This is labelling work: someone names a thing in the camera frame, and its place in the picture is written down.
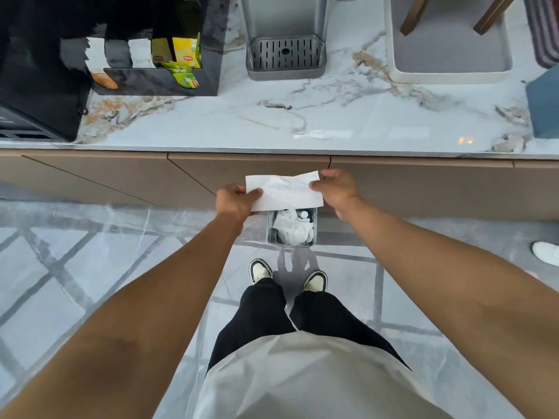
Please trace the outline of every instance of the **person's left hand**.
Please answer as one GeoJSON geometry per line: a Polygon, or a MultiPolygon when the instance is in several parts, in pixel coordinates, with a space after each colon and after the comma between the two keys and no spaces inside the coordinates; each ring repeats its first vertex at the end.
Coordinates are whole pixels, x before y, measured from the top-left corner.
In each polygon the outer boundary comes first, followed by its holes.
{"type": "Polygon", "coordinates": [[[262,197],[263,191],[260,188],[252,190],[247,194],[247,187],[239,184],[229,184],[217,192],[215,210],[218,214],[230,214],[234,218],[244,223],[251,213],[250,209],[254,202],[262,197]]]}

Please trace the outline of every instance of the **white shoe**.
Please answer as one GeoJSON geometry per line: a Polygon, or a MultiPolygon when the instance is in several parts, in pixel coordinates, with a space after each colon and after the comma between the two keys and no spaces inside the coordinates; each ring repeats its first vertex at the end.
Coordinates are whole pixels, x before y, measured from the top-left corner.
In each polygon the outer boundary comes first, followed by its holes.
{"type": "Polygon", "coordinates": [[[559,246],[549,242],[537,241],[532,244],[532,253],[541,261],[559,266],[559,246]]]}
{"type": "Polygon", "coordinates": [[[313,291],[315,293],[326,291],[328,286],[328,277],[321,270],[315,270],[309,275],[305,284],[303,285],[303,291],[313,291]]]}
{"type": "Polygon", "coordinates": [[[263,278],[272,277],[272,269],[262,259],[255,259],[251,261],[250,265],[248,266],[248,273],[250,274],[250,280],[254,283],[260,281],[263,278]]]}

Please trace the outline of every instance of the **beige shirt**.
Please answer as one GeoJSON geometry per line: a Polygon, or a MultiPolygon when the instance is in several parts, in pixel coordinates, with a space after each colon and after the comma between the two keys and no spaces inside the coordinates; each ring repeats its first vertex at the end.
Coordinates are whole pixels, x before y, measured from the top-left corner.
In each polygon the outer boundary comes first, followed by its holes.
{"type": "Polygon", "coordinates": [[[196,419],[448,419],[384,350],[298,331],[262,337],[207,374],[196,419]]]}

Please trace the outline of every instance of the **forearm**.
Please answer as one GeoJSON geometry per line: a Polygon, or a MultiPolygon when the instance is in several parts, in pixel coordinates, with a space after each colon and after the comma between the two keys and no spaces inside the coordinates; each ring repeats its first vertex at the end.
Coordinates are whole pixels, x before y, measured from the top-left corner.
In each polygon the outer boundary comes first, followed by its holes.
{"type": "Polygon", "coordinates": [[[242,226],[218,215],[185,247],[110,297],[2,417],[151,417],[242,226]]]}
{"type": "Polygon", "coordinates": [[[559,294],[485,250],[352,203],[348,222],[426,316],[523,414],[551,417],[559,294]]]}

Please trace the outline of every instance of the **wooden leg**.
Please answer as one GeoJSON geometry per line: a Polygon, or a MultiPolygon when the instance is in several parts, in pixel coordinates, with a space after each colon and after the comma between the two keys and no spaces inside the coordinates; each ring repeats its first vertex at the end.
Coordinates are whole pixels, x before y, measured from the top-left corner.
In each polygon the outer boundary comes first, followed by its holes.
{"type": "Polygon", "coordinates": [[[495,0],[484,16],[476,23],[473,30],[479,35],[485,34],[493,26],[501,14],[507,10],[514,0],[495,0]]]}
{"type": "Polygon", "coordinates": [[[414,0],[414,4],[411,6],[406,19],[404,20],[404,23],[402,23],[402,27],[400,28],[401,33],[403,33],[404,35],[411,34],[411,31],[413,31],[418,25],[428,2],[429,0],[414,0]]]}

